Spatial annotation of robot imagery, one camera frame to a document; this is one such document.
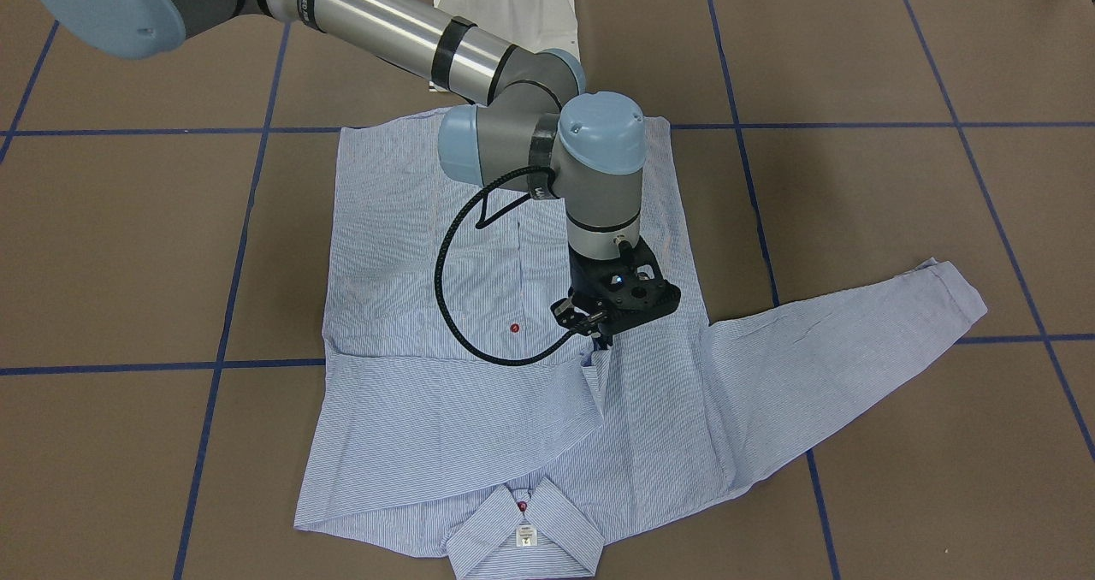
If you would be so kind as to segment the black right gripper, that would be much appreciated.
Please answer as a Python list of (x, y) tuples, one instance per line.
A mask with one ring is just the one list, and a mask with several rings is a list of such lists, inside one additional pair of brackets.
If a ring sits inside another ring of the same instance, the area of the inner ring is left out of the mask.
[(622, 332), (670, 316), (682, 295), (644, 240), (636, 245), (625, 240), (619, 247), (608, 260), (568, 250), (570, 290), (551, 306), (560, 327), (597, 338), (598, 350), (609, 350)]

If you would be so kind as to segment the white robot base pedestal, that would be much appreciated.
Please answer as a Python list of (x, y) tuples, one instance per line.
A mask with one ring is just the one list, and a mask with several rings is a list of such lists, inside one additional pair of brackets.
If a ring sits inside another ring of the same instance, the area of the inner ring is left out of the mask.
[(433, 0), (433, 5), (527, 51), (566, 53), (578, 68), (578, 92), (586, 92), (575, 0)]

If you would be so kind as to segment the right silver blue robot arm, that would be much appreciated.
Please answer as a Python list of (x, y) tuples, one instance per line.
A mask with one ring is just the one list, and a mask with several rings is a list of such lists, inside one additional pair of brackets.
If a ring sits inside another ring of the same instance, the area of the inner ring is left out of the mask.
[(435, 302), (469, 347), (445, 302), (443, 265), (473, 204), (492, 192), (563, 199), (570, 291), (552, 304), (565, 338), (603, 346), (671, 315), (680, 288), (641, 237), (644, 115), (615, 92), (589, 93), (566, 50), (530, 51), (418, 0), (41, 0), (74, 37), (124, 59), (146, 59), (240, 15), (266, 15), (366, 50), (465, 101), (446, 112), (441, 169), (479, 192), (446, 230), (435, 260)]

